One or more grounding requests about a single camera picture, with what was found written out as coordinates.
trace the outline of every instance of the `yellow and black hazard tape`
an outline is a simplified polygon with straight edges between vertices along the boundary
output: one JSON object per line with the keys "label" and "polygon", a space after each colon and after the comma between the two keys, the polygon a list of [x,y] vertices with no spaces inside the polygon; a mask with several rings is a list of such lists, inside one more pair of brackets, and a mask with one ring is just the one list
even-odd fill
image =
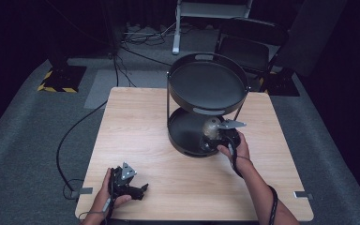
{"label": "yellow and black hazard tape", "polygon": [[[275,76],[275,75],[277,75],[276,72],[270,71],[270,76]],[[264,83],[264,78],[260,78],[260,79],[259,79],[259,82],[260,82],[260,86],[262,86],[263,83]],[[268,89],[265,89],[265,90],[264,90],[264,93],[265,93],[265,94],[270,94],[270,93],[268,92]]]}
{"label": "yellow and black hazard tape", "polygon": [[78,93],[78,88],[74,87],[57,87],[57,86],[47,86],[46,83],[51,77],[53,71],[49,70],[43,79],[42,83],[37,88],[38,91],[49,91],[49,92],[69,92],[69,93]]}

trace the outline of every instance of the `hand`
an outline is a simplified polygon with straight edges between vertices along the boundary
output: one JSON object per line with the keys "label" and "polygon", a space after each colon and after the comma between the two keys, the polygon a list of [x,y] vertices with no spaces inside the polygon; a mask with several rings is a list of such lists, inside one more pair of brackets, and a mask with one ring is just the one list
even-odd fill
{"label": "hand", "polygon": [[[246,162],[251,163],[251,160],[250,160],[248,143],[245,140],[245,136],[240,131],[237,130],[237,132],[238,132],[239,139],[241,142],[239,143],[238,147],[236,148],[236,154],[237,154],[236,168],[238,169],[238,171],[240,171],[246,165]],[[217,147],[217,149],[222,154],[227,156],[229,158],[230,162],[233,163],[233,157],[230,153],[230,150],[227,148],[227,146],[219,145]]]}
{"label": "hand", "polygon": [[[237,132],[238,132],[238,135],[239,135],[239,139],[241,141],[240,144],[238,145],[238,147],[236,148],[237,156],[250,159],[249,147],[248,147],[247,141],[245,140],[245,136],[240,131],[237,130]],[[217,147],[217,149],[222,154],[226,155],[229,158],[229,160],[232,160],[230,150],[227,148],[227,146],[224,146],[224,145],[220,144]]]}
{"label": "hand", "polygon": [[[93,202],[92,208],[90,209],[90,212],[97,212],[97,213],[88,214],[82,224],[100,224],[106,217],[106,214],[103,214],[102,210],[106,201],[111,198],[111,195],[108,192],[108,184],[110,183],[110,177],[111,177],[111,168],[108,168],[104,176],[101,189],[96,195],[95,201]],[[130,200],[131,200],[130,195],[122,195],[116,199],[113,207],[118,208],[121,204],[126,203]]]}

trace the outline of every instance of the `person's right hand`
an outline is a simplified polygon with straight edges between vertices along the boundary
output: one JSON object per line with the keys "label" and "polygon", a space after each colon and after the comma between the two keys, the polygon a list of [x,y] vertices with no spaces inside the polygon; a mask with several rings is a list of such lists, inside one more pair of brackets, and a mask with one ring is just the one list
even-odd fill
{"label": "person's right hand", "polygon": [[[236,167],[238,170],[241,170],[243,165],[245,165],[245,163],[249,163],[249,162],[251,163],[251,160],[250,160],[248,143],[245,140],[244,134],[241,133],[240,131],[238,131],[238,135],[239,135],[239,139],[241,142],[239,143],[238,147],[236,148],[236,154],[237,154]],[[217,147],[217,149],[222,154],[226,155],[229,158],[230,162],[233,164],[233,157],[227,146],[219,145]]]}

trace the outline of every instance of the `tabletop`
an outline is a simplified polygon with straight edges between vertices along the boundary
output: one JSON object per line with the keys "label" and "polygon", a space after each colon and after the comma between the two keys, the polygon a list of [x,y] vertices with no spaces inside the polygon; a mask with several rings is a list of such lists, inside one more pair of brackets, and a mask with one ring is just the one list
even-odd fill
{"label": "tabletop", "polygon": [[[243,179],[224,155],[188,157],[171,145],[166,100],[166,89],[112,89],[83,183],[93,192],[80,197],[76,216],[89,211],[107,168],[125,161],[137,171],[130,184],[149,187],[142,201],[115,209],[113,218],[257,220]],[[171,102],[174,111],[178,106]],[[234,112],[223,117],[233,119]],[[245,134],[250,158],[262,178],[299,221],[312,220],[308,199],[294,197],[304,188],[270,97],[248,93],[237,120],[247,123],[238,130]]]}

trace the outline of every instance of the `black chair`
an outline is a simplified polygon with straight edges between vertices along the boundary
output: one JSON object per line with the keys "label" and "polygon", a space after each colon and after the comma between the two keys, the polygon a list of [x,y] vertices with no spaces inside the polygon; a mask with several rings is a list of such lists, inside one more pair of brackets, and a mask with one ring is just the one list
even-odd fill
{"label": "black chair", "polygon": [[258,90],[264,92],[270,71],[288,37],[288,32],[277,24],[232,18],[219,28],[215,53],[231,58],[249,77],[257,81],[262,78]]}

